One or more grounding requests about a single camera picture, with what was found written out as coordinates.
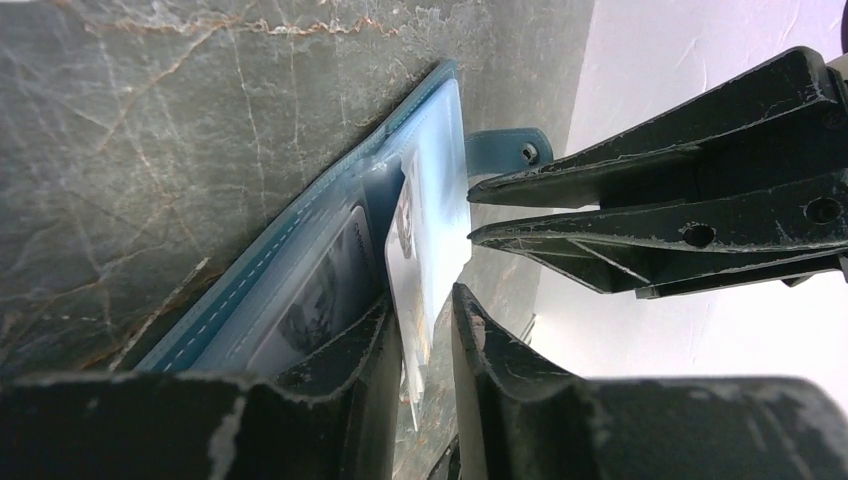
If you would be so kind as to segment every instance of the marble surface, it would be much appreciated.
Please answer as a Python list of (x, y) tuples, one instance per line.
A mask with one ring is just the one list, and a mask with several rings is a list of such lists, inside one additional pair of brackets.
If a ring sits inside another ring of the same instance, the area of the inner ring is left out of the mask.
[[(116, 364), (131, 367), (440, 59), (459, 62), (467, 133), (537, 126), (564, 152), (592, 8), (0, 5), (0, 378), (104, 368), (151, 324)], [(474, 221), (519, 214), (475, 208)], [(493, 316), (526, 323), (539, 271), (475, 251), (463, 279)], [(447, 334), (437, 326), (425, 433), (401, 409), (397, 477), (420, 478), (455, 431)]]

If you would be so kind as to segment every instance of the robotic claw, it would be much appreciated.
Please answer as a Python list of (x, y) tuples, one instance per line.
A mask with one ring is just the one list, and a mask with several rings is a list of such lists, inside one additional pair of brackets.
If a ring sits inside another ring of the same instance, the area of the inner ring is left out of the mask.
[[(793, 49), (594, 147), (478, 184), (471, 202), (600, 209), (471, 239), (640, 298), (848, 276), (846, 131), (842, 74)], [(848, 478), (845, 421), (803, 381), (587, 381), (463, 285), (452, 303), (459, 435), (432, 479)], [(389, 478), (401, 350), (384, 294), (276, 386), (191, 371), (21, 379), (0, 401), (0, 471)]]

